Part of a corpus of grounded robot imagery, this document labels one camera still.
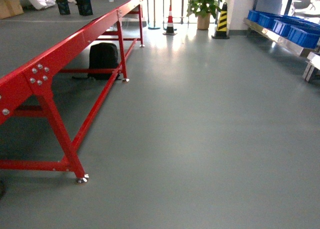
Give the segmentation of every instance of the black bucket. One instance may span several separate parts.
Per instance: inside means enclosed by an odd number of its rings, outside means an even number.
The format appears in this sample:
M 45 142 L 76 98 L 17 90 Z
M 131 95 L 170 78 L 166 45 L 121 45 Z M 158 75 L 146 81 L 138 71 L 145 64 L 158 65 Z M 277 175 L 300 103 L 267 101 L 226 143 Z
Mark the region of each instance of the black bucket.
M 68 0 L 56 0 L 60 15 L 70 15 Z
M 93 15 L 91 0 L 75 0 L 81 16 Z

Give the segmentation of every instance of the cardboard box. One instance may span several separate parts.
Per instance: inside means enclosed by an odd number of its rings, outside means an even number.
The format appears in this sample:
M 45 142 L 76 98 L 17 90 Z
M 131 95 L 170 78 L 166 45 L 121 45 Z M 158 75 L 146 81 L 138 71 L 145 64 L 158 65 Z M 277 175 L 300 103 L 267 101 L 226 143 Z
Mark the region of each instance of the cardboard box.
M 24 13 L 19 0 L 0 0 L 0 19 Z

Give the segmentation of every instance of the potted plant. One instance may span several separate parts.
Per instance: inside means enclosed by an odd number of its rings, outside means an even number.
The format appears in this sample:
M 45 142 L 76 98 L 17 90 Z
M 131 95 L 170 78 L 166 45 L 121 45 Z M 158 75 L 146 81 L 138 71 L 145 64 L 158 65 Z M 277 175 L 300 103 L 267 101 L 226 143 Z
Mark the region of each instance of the potted plant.
M 221 11 L 219 2 L 222 0 L 188 0 L 187 17 L 194 14 L 197 18 L 197 28 L 207 30 L 210 23 L 210 15 L 216 18 L 217 12 Z

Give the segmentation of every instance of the conveyor table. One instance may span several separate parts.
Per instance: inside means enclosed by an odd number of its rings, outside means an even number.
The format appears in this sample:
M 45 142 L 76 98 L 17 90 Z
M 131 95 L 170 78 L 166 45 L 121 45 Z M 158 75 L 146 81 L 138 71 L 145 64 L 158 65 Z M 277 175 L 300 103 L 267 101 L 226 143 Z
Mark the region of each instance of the conveyor table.
M 0 124 L 9 117 L 47 118 L 63 152 L 61 161 L 0 160 L 0 169 L 74 172 L 78 183 L 88 175 L 78 158 L 80 147 L 90 125 L 104 102 L 118 74 L 127 82 L 126 59 L 133 46 L 140 41 L 143 0 L 91 0 L 93 15 L 81 16 L 75 4 L 69 4 L 70 15 L 60 15 L 58 6 L 0 20 Z M 123 38 L 122 18 L 137 14 L 140 37 Z M 116 31 L 107 31 L 116 24 Z M 90 73 L 110 73 L 102 92 L 93 105 L 73 140 L 70 139 L 59 114 L 51 89 L 57 73 L 88 73 L 88 69 L 64 67 L 100 36 L 116 36 L 109 40 L 119 42 L 121 62 L 114 69 L 91 69 Z M 132 41 L 127 51 L 124 41 Z M 39 105 L 22 105 L 30 96 Z

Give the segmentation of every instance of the bolt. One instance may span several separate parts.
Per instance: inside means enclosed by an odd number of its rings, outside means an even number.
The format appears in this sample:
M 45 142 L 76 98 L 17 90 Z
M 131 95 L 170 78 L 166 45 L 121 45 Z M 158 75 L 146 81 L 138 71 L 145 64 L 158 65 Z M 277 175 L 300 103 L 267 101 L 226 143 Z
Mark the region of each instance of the bolt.
M 5 116 L 9 115 L 9 113 L 10 113 L 10 111 L 6 108 L 2 110 L 2 114 Z

